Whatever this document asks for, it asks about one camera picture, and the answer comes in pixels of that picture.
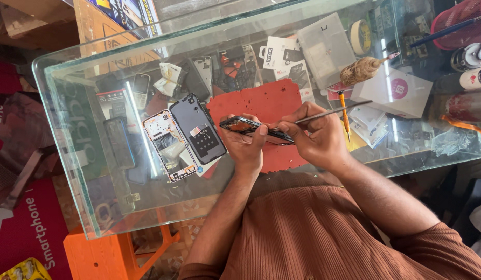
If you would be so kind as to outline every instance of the glass tabletop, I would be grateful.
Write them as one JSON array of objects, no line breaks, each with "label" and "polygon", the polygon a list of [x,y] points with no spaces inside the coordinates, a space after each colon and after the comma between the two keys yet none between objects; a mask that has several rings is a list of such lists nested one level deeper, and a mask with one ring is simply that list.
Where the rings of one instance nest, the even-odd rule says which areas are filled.
[{"label": "glass tabletop", "polygon": [[[334,84],[344,67],[365,56],[399,52],[381,64],[371,82],[344,93],[346,104],[360,98],[380,104],[348,112],[351,154],[388,177],[481,158],[481,134],[440,120],[449,95],[430,90],[433,81],[455,73],[446,63],[452,52],[431,42],[409,47],[442,11],[432,1],[250,3],[226,1],[161,21],[160,36],[136,40],[133,30],[35,60],[35,77],[88,239],[209,213],[233,175],[230,156],[170,182],[142,126],[189,92],[204,105],[219,94],[288,78],[299,85],[302,101],[330,110],[340,107],[336,91],[346,87]],[[320,29],[332,33],[322,35]],[[286,42],[297,48],[283,47]],[[269,69],[273,44],[288,50],[282,52],[287,59]],[[194,67],[181,82],[172,81],[172,67],[184,62]],[[164,65],[171,68],[161,69]],[[159,81],[172,88],[159,87]],[[166,162],[190,165],[183,151],[170,153]],[[289,171],[321,170],[307,164]]]}]

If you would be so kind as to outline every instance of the tape roll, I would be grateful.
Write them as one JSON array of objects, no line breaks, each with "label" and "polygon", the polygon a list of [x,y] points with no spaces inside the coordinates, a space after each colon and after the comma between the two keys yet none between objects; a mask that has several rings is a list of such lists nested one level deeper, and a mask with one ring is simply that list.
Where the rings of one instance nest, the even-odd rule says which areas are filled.
[{"label": "tape roll", "polygon": [[363,55],[370,50],[370,27],[365,20],[360,20],[351,26],[351,46],[357,55]]}]

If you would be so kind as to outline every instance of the orange plastic stool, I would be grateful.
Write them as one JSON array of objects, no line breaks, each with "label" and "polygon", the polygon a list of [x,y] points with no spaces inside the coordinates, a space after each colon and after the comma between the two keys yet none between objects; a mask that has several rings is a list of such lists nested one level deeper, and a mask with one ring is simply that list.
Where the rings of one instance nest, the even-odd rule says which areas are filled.
[{"label": "orange plastic stool", "polygon": [[[171,236],[168,225],[160,228],[163,235],[161,247],[155,253],[135,255],[131,233],[87,240],[79,225],[64,239],[73,279],[141,279],[164,251],[180,239],[179,233]],[[137,258],[146,257],[151,258],[142,267],[138,267]]]}]

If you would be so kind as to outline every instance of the glass display case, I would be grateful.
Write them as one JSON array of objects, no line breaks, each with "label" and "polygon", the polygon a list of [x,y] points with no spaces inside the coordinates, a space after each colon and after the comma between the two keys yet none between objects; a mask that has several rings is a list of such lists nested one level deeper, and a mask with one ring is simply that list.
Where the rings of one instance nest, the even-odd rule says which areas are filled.
[{"label": "glass display case", "polygon": [[[326,45],[313,48],[310,58],[305,49],[293,49],[304,54],[300,59],[306,60],[308,68],[309,81],[303,87],[310,87],[310,91],[302,96],[303,101],[314,100],[326,109],[340,107],[334,97],[336,87],[328,90],[315,83],[315,77],[322,73],[320,69],[315,71],[320,67],[315,57],[321,54],[318,59],[327,59],[336,66],[332,71],[338,72],[343,61],[337,61],[334,54],[341,48],[351,52],[344,57],[346,61],[399,52],[398,57],[381,66],[382,72],[377,75],[381,79],[389,79],[393,71],[398,71],[431,86],[437,78],[455,72],[446,63],[451,54],[431,42],[409,47],[425,36],[436,16],[434,3],[429,0],[259,0],[256,5],[227,1],[159,22],[164,32],[160,36],[128,40],[133,30],[36,59],[33,71],[87,238],[207,215],[233,174],[233,160],[225,154],[208,170],[170,182],[142,121],[189,92],[198,94],[202,90],[198,96],[207,103],[219,94],[279,79],[273,69],[263,69],[268,37],[290,37],[299,44],[307,43],[310,38],[295,41],[294,35],[303,34],[298,31],[334,13],[338,20],[319,28],[324,31],[334,26],[340,39],[323,41]],[[195,20],[196,15],[201,15],[201,20]],[[230,64],[225,62],[229,56]],[[171,70],[161,67],[185,69],[184,62],[193,69],[187,68],[181,83],[169,82]],[[143,74],[143,82],[136,82],[137,73]],[[153,86],[163,74],[165,83],[179,86],[171,90]],[[192,79],[202,81],[205,89],[192,86]],[[143,85],[144,89],[139,88],[143,96],[132,93],[137,91],[136,84]],[[351,148],[351,154],[388,177],[481,158],[481,134],[439,120],[449,97],[433,94],[430,86],[410,86],[411,94],[425,96],[415,105],[420,108],[417,118],[379,112],[367,127],[353,120],[353,112],[349,112],[353,133],[361,129],[363,138],[362,144]],[[391,93],[389,86],[377,90]],[[353,103],[352,99],[346,99],[346,103]],[[111,130],[109,125],[119,125],[121,130]],[[375,131],[380,135],[371,138]],[[173,156],[173,162],[186,166],[187,160],[181,155]],[[129,165],[122,167],[121,161],[128,159]],[[299,171],[318,169],[308,164],[289,170]]]}]

